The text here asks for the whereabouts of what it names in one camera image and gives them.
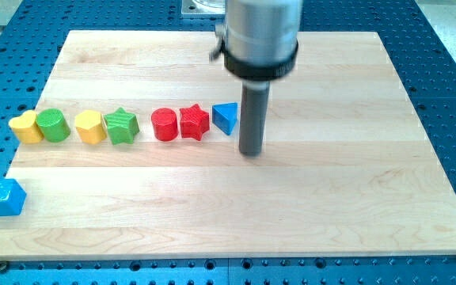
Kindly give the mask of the silver robot arm cylinder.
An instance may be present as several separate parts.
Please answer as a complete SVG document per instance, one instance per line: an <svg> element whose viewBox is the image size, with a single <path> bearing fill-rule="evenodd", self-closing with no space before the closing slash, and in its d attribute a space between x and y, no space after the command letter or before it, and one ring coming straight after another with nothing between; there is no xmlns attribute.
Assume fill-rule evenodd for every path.
<svg viewBox="0 0 456 285"><path fill-rule="evenodd" d="M235 76L254 82L289 74L298 54L302 0L226 0L209 60L224 58Z"/></svg>

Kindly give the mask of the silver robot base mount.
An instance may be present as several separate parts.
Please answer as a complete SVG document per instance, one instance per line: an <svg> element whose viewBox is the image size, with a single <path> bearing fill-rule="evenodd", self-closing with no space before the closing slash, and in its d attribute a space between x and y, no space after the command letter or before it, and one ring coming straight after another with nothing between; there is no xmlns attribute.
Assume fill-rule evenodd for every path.
<svg viewBox="0 0 456 285"><path fill-rule="evenodd" d="M180 0L182 18L220 18L225 8L225 0Z"/></svg>

